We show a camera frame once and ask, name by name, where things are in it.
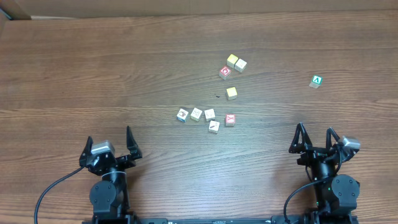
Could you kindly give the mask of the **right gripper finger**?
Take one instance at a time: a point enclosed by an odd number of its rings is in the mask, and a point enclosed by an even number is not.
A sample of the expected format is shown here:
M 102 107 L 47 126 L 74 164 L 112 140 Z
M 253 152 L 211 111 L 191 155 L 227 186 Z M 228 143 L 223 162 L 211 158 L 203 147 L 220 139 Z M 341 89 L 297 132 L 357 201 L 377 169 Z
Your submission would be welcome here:
M 311 149 L 312 149 L 312 142 L 309 138 L 309 135 L 303 123 L 299 123 L 296 127 L 294 138 L 289 147 L 289 153 L 301 154 Z
M 332 127 L 329 127 L 326 131 L 326 149 L 332 148 L 332 140 L 334 138 L 335 141 L 339 141 L 340 137 L 337 135 L 335 130 Z

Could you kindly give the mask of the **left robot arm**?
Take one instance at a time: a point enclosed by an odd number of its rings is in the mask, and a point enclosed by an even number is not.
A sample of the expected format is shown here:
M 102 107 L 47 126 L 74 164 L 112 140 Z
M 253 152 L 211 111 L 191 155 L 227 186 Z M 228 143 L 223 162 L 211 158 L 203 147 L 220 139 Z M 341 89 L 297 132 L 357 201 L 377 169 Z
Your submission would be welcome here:
M 101 177 L 89 194 L 93 205 L 92 223 L 141 222 L 135 212 L 130 211 L 127 189 L 126 169 L 135 167 L 136 160 L 142 158 L 129 126 L 126 128 L 126 147 L 129 153 L 117 157 L 114 146 L 108 140 L 95 144 L 92 137 L 87 139 L 79 165 Z

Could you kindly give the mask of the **letter M wooden block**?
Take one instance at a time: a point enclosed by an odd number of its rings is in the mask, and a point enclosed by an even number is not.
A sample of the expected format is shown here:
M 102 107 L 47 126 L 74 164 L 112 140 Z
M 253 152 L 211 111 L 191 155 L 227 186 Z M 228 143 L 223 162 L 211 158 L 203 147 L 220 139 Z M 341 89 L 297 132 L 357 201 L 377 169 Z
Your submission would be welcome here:
M 199 121 L 201 118 L 203 111 L 198 109 L 198 108 L 194 108 L 190 114 L 190 118 L 194 121 Z

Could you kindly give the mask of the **hammer picture wooden block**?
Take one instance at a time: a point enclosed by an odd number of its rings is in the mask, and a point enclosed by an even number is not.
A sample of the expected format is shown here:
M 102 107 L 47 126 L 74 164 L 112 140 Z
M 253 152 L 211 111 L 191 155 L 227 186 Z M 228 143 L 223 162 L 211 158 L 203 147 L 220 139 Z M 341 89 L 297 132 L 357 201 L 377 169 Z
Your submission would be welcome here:
M 220 123 L 218 121 L 211 120 L 209 123 L 209 132 L 217 134 L 220 128 Z

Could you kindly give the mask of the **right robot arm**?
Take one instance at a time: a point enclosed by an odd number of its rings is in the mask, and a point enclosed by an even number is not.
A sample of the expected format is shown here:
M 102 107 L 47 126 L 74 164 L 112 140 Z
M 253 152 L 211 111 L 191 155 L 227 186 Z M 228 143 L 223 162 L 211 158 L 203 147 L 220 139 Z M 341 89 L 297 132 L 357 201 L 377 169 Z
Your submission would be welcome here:
M 304 166 L 310 182 L 293 191 L 284 203 L 285 223 L 357 223 L 351 215 L 357 208 L 360 183 L 349 175 L 339 175 L 343 163 L 351 160 L 360 150 L 356 138 L 340 137 L 330 127 L 326 131 L 325 147 L 315 147 L 302 123 L 299 123 L 289 147 L 289 153 L 299 154 L 297 164 Z M 299 192 L 313 187 L 316 208 L 309 208 L 298 218 L 287 215 L 290 200 Z

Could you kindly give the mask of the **red letter Y block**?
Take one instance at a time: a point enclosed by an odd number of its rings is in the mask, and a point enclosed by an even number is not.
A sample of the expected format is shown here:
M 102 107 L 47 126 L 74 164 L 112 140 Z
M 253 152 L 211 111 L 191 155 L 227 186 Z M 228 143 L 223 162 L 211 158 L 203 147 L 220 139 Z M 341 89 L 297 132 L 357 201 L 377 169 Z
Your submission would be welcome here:
M 235 114 L 226 114 L 225 116 L 225 126 L 234 126 L 236 124 Z

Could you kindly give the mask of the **acorn picture wooden block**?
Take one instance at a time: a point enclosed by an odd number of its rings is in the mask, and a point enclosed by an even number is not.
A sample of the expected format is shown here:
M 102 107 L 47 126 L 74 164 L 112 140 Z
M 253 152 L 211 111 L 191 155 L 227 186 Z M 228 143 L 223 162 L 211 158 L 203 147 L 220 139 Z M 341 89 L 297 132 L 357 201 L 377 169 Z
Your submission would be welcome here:
M 180 108 L 179 111 L 178 111 L 178 113 L 177 113 L 177 115 L 176 115 L 176 118 L 177 118 L 179 121 L 182 121 L 182 122 L 185 123 L 186 120 L 187 120 L 188 114 L 189 114 L 188 111 L 186 111 L 186 110 L 183 109 L 183 108 Z

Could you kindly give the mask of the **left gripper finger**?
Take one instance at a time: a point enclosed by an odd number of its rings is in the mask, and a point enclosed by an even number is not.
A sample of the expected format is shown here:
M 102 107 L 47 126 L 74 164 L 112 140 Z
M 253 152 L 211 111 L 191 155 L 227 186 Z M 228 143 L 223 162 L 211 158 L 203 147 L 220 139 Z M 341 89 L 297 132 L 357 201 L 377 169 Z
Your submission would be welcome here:
M 126 147 L 133 160 L 142 158 L 142 151 L 139 149 L 139 146 L 134 139 L 130 126 L 126 127 Z
M 88 156 L 91 154 L 91 147 L 93 145 L 93 139 L 91 136 L 88 137 L 83 152 L 79 158 L 80 167 L 86 167 Z

